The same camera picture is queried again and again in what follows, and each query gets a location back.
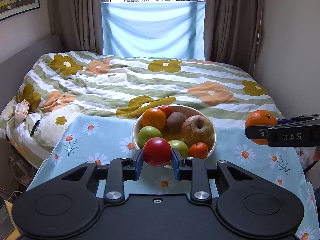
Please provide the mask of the green apple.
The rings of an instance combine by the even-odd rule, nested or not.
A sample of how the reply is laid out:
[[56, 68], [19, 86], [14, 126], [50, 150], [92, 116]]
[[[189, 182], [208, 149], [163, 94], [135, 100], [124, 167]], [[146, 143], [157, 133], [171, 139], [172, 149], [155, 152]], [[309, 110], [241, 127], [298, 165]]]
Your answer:
[[171, 148], [176, 148], [183, 158], [189, 157], [189, 148], [188, 146], [180, 140], [171, 140], [169, 141]]
[[156, 137], [162, 137], [160, 130], [153, 126], [145, 126], [138, 133], [138, 146], [143, 148], [149, 139]]

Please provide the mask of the large orange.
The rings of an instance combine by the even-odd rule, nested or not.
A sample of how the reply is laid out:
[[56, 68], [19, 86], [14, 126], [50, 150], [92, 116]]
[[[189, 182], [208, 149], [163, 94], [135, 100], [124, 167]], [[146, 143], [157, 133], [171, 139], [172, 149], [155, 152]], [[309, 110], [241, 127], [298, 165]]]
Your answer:
[[152, 126], [161, 131], [166, 126], [167, 117], [160, 109], [150, 108], [143, 113], [141, 123], [143, 127]]

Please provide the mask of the small tangerine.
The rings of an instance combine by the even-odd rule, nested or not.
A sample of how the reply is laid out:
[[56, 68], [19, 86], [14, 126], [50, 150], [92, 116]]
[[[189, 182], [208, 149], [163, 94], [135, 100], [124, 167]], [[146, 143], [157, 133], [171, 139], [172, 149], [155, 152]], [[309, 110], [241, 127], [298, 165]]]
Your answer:
[[189, 148], [189, 156], [204, 159], [208, 154], [208, 147], [204, 142], [196, 142]]

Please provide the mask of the brown kiwi fruit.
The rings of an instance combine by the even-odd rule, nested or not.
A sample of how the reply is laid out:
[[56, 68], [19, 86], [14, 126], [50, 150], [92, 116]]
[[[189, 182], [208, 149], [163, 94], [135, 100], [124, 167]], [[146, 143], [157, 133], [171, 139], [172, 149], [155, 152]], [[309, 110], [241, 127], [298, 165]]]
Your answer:
[[178, 133], [181, 131], [182, 125], [187, 119], [187, 116], [181, 112], [173, 112], [167, 118], [166, 130], [171, 133]]

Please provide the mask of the brown curtain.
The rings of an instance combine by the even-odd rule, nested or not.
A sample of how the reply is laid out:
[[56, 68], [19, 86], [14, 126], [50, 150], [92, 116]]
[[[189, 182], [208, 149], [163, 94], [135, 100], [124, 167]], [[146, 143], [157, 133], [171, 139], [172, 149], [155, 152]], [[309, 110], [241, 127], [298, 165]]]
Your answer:
[[206, 0], [204, 58], [254, 73], [263, 0]]
[[66, 51], [103, 53], [101, 0], [47, 0], [52, 34]]

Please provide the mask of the light blue daisy tablecloth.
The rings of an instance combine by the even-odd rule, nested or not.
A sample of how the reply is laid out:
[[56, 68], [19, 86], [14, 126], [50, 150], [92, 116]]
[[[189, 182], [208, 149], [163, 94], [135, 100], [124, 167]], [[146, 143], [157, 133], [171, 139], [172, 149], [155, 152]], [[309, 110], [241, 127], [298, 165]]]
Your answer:
[[[108, 164], [119, 157], [135, 153], [133, 120], [78, 116], [56, 143], [47, 162], [31, 182], [36, 187], [86, 161]], [[223, 159], [234, 163], [300, 198], [304, 218], [297, 230], [299, 239], [319, 239], [319, 223], [312, 187], [306, 182], [294, 148], [260, 146], [245, 136], [242, 124], [225, 125], [213, 120], [217, 145], [207, 163]], [[138, 181], [126, 181], [125, 193], [170, 194], [188, 193], [190, 183], [177, 181], [169, 168], [144, 165]]]

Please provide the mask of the black small device on bed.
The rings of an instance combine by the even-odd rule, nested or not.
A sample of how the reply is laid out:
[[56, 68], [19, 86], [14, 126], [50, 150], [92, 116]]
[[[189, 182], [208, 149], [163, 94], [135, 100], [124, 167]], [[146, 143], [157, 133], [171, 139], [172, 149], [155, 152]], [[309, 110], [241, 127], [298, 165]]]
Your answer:
[[42, 119], [39, 119], [35, 122], [34, 126], [32, 127], [31, 129], [31, 133], [30, 133], [30, 136], [33, 137], [34, 136], [34, 133], [39, 129], [39, 125], [40, 125], [40, 122], [41, 122]]

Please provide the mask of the small red tomato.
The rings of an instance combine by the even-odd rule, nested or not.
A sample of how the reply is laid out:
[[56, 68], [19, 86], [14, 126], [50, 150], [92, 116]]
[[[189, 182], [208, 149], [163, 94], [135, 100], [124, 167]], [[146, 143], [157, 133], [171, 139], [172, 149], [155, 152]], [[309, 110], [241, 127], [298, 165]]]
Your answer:
[[163, 105], [159, 109], [165, 114], [166, 118], [168, 118], [174, 112], [170, 105]]
[[143, 147], [143, 159], [151, 167], [164, 167], [171, 161], [171, 146], [163, 138], [149, 139]]

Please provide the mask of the right brown curtain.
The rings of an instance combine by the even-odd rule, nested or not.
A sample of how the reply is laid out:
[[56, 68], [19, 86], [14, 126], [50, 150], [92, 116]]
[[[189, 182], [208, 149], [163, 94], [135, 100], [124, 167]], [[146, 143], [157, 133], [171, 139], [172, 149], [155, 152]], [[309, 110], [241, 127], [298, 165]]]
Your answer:
[[254, 73], [263, 0], [206, 0], [204, 58]]

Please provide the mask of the cream ceramic bowl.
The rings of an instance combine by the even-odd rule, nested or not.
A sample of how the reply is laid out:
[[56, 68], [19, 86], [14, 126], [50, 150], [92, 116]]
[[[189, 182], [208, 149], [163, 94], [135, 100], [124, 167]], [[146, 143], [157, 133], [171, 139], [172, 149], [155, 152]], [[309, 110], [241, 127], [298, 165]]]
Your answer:
[[194, 108], [183, 105], [170, 105], [170, 107], [172, 113], [167, 118], [166, 126], [160, 130], [162, 137], [167, 141], [182, 141], [188, 147], [195, 144], [195, 139], [201, 139], [208, 147], [208, 153], [203, 159], [208, 159], [217, 145], [213, 122]]

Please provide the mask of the floral striped duvet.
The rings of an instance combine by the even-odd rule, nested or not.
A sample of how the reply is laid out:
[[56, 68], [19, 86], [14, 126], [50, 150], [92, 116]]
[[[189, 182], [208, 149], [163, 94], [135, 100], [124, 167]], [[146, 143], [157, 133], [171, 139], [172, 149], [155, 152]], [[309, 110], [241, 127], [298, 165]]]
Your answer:
[[[23, 99], [29, 112], [18, 122], [15, 108]], [[39, 167], [79, 115], [135, 119], [148, 108], [168, 104], [194, 108], [229, 126], [244, 125], [257, 110], [282, 118], [267, 90], [236, 66], [69, 51], [44, 54], [34, 63], [1, 112], [1, 140]]]

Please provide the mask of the left brown curtain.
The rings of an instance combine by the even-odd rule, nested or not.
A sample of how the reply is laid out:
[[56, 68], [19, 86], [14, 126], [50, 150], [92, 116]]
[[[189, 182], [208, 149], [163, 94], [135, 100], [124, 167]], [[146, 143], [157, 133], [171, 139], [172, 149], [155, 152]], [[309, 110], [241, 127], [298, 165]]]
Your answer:
[[66, 51], [103, 53], [101, 0], [47, 0], [52, 34]]

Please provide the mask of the large wrinkled brown apple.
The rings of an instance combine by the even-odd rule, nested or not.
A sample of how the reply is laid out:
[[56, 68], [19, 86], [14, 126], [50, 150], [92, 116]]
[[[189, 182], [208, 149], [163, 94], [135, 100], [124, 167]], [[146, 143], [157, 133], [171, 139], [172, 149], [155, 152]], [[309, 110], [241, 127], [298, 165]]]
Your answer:
[[182, 125], [182, 137], [188, 146], [197, 142], [210, 143], [214, 136], [214, 127], [211, 121], [202, 115], [193, 115]]

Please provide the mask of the crumpled patterned paper packet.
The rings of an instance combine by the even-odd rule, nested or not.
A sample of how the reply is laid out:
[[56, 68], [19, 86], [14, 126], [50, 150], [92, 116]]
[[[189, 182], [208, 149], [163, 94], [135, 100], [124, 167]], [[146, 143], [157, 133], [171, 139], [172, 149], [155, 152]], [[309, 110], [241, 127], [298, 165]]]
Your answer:
[[19, 102], [16, 105], [15, 108], [15, 119], [18, 122], [22, 122], [27, 118], [28, 112], [29, 112], [29, 102], [25, 99], [23, 99], [21, 102]]

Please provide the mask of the small red tomato front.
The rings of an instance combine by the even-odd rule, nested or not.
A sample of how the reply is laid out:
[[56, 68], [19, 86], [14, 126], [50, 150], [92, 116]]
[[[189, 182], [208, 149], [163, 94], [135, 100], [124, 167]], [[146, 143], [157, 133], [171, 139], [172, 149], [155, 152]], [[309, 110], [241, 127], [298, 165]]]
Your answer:
[[143, 159], [151, 167], [164, 167], [171, 161], [171, 146], [163, 138], [149, 139], [143, 147]]

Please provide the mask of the light blue window cloth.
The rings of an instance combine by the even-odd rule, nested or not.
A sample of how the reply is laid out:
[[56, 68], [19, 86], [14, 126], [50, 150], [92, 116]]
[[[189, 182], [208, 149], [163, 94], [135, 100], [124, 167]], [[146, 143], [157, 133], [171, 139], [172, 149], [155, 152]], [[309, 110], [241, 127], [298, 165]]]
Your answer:
[[101, 4], [104, 55], [204, 60], [203, 1]]

